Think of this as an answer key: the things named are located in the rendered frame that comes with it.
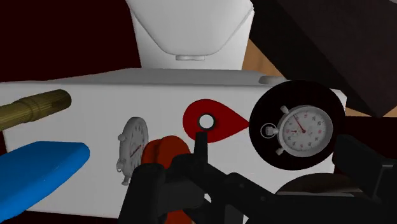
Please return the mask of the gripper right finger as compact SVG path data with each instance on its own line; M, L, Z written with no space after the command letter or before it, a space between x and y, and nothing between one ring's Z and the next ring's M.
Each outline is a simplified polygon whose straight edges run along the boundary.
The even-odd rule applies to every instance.
M350 135L339 135L333 163L371 199L397 203L397 159L386 158Z

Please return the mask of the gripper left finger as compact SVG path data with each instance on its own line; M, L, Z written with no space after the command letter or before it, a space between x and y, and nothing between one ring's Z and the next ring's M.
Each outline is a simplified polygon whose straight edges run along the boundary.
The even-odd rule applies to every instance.
M133 171L118 224L165 224L182 210L195 224L277 224L277 197L238 173L225 174L207 162L207 134L196 135L195 151L171 166L139 165Z

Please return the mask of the red round object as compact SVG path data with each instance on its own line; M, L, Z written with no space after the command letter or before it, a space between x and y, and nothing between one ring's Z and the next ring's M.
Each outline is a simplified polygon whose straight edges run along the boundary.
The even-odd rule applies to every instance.
M158 163L168 169L172 159L190 153L188 145L178 136L166 136L150 141L144 148L141 163ZM170 212L164 224L192 224L192 220L182 211Z

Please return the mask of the silver stopwatch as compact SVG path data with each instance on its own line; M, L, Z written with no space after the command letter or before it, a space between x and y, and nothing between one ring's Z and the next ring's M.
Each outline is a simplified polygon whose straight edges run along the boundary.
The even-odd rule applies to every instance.
M278 155L286 152L294 157L311 157L323 151L333 135L333 122L320 108L301 105L294 108L281 106L283 116L277 125L265 123L260 134L265 139L276 138Z
M141 117L130 118L118 136L120 145L116 170L124 175L122 185L129 185L134 169L141 164L148 138L147 124Z

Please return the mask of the red teardrop-shaped tag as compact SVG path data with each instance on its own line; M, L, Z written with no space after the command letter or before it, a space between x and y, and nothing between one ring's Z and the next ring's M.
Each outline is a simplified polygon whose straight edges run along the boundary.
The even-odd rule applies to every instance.
M191 103L183 114L183 128L195 140L197 132L207 133L207 142L226 139L249 127L249 122L226 105L200 99Z

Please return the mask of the black round plate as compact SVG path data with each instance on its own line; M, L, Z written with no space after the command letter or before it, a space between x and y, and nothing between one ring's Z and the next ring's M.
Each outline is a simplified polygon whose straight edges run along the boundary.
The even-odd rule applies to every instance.
M280 83L266 91L255 104L249 119L249 136L256 152L264 161L284 170L301 170L313 167L333 153L336 136L345 117L347 97L339 90L333 90L313 81L295 80ZM333 123L333 134L328 146L321 152L306 158L299 158L287 152L278 155L281 146L276 137L265 139L261 126L277 124L283 116L282 106L291 109L296 106L315 106L327 112Z

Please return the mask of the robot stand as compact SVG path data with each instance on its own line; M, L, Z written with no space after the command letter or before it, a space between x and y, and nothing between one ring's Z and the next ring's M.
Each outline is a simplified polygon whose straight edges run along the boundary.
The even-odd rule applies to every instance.
M250 40L283 76L336 88L382 117L397 107L397 3L252 0Z

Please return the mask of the blue flat rounded object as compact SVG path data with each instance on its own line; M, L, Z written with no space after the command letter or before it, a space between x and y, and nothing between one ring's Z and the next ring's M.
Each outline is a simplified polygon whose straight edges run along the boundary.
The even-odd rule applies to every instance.
M0 156L0 223L47 197L89 159L83 143L38 141Z

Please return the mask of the olive ribbed cylinder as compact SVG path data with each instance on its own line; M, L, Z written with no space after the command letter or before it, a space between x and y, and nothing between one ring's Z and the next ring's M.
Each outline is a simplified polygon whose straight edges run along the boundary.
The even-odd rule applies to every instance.
M0 131L58 113L67 109L71 102L68 92L57 89L0 106Z

